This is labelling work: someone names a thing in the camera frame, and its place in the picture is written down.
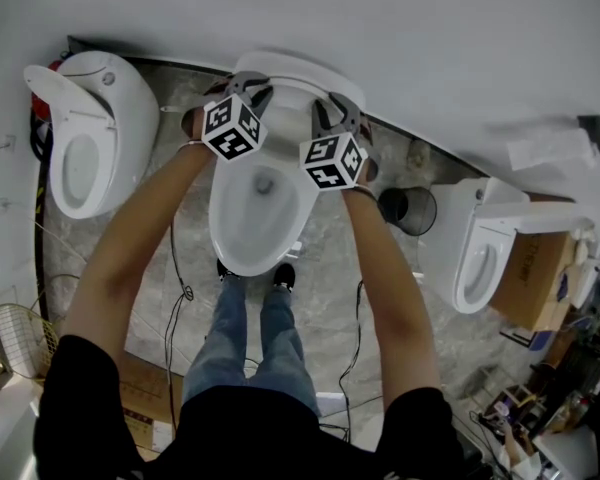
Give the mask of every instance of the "toilet bowl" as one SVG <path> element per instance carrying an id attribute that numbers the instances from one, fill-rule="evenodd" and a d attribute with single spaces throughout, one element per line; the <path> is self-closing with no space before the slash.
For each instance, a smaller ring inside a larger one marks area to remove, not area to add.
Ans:
<path id="1" fill-rule="evenodd" d="M 529 202 L 529 196 L 496 178 L 433 185 L 438 214 L 419 238 L 424 283 L 460 313 L 491 300 L 507 265 L 516 233 L 567 231 L 593 224 L 575 203 Z"/>
<path id="2" fill-rule="evenodd" d="M 85 219 L 122 204 L 142 179 L 160 118 L 144 79 L 124 59 L 97 51 L 69 57 L 57 72 L 27 66 L 24 78 L 51 109 L 49 180 L 58 208 Z"/>
<path id="3" fill-rule="evenodd" d="M 275 267 L 296 242 L 318 189 L 299 167 L 299 145 L 311 137 L 311 105 L 342 93 L 364 109 L 362 91 L 342 75 L 311 62 L 273 52 L 251 52 L 235 71 L 259 71 L 274 94 L 262 122 L 262 148 L 240 161 L 217 162 L 211 187 L 209 229 L 222 263 L 241 276 Z M 339 113 L 327 103 L 333 120 Z"/>

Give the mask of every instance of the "cardboard box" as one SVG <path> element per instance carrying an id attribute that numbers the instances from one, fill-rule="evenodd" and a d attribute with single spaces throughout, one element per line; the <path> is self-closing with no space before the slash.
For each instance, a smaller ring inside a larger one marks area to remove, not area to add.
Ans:
<path id="1" fill-rule="evenodd" d="M 124 419 L 145 460 L 155 459 L 173 440 L 167 371 L 125 352 L 120 363 Z M 182 377 L 171 375 L 176 421 L 182 404 Z"/>
<path id="2" fill-rule="evenodd" d="M 575 250 L 569 233 L 518 234 L 489 305 L 530 331 L 559 330 L 580 277 Z M 568 291 L 558 300 L 563 274 Z"/>

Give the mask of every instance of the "marble floor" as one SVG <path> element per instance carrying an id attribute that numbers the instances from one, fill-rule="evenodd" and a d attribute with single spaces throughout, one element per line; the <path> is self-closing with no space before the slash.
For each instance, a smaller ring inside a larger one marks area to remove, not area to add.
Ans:
<path id="1" fill-rule="evenodd" d="M 212 75 L 176 67 L 155 64 L 138 64 L 137 67 L 161 106 L 192 106 L 215 79 Z M 182 143 L 179 119 L 178 114 L 162 114 L 146 176 L 163 165 Z M 407 134 L 374 124 L 373 135 L 382 158 L 381 175 L 373 186 L 378 194 L 390 186 L 426 187 L 432 182 L 451 183 L 477 176 L 475 171 L 433 148 L 425 165 L 412 161 L 413 155 L 409 151 L 412 139 Z M 195 181 L 176 217 L 179 265 L 185 282 L 191 285 L 195 294 L 195 300 L 183 307 L 174 335 L 173 370 L 180 374 L 186 372 L 204 342 L 220 290 L 207 226 L 212 176 L 211 165 Z M 112 214 L 74 221 L 58 210 L 50 195 L 46 203 L 45 226 L 57 237 L 46 235 L 44 240 L 48 304 L 53 318 L 61 320 L 75 289 L 75 281 L 59 278 L 49 283 L 49 279 L 60 273 L 80 275 L 84 268 L 82 258 L 89 257 Z M 396 228 L 393 231 L 414 271 L 418 271 L 417 240 Z M 355 347 L 354 310 L 356 286 L 360 280 L 353 234 L 339 193 L 326 193 L 318 198 L 300 241 L 303 248 L 294 264 L 297 282 L 293 308 L 305 348 L 306 364 L 317 391 L 337 392 L 338 378 L 349 364 Z M 248 356 L 256 360 L 262 357 L 258 313 L 271 275 L 250 280 L 248 289 Z M 485 309 L 474 315 L 463 315 L 426 286 L 422 286 L 422 291 L 435 331 L 442 380 L 449 395 L 462 398 L 465 381 L 481 366 L 498 364 L 514 376 L 527 373 L 529 354 L 499 335 L 504 322 L 495 311 Z M 151 260 L 133 309 L 126 342 L 129 352 L 164 366 L 163 335 L 171 308 L 180 293 L 167 235 Z M 345 382 L 354 406 L 381 394 L 378 345 L 364 296 L 360 319 L 360 356 Z M 354 431 L 381 410 L 381 400 L 356 409 Z M 343 417 L 341 414 L 330 422 L 338 423 L 338 418 Z"/>

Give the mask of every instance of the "leg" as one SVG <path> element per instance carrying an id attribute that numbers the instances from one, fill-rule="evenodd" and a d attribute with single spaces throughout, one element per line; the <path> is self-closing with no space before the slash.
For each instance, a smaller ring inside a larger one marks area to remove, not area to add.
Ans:
<path id="1" fill-rule="evenodd" d="M 247 311 L 244 298 L 244 280 L 226 276 L 207 340 L 184 378 L 183 404 L 214 386 L 245 384 Z"/>
<path id="2" fill-rule="evenodd" d="M 260 313 L 262 354 L 264 359 L 249 385 L 281 391 L 320 415 L 313 382 L 304 366 L 300 336 L 290 308 L 291 293 L 274 286 Z"/>

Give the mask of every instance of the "fiducial marker cube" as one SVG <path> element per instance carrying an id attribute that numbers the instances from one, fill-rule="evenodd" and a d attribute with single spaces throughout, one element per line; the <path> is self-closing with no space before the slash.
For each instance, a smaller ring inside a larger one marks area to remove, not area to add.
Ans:
<path id="1" fill-rule="evenodd" d="M 319 190 L 355 186 L 367 156 L 349 132 L 300 144 L 300 167 Z"/>
<path id="2" fill-rule="evenodd" d="M 266 127 L 237 94 L 204 106 L 202 142 L 227 162 L 255 153 L 266 136 Z"/>

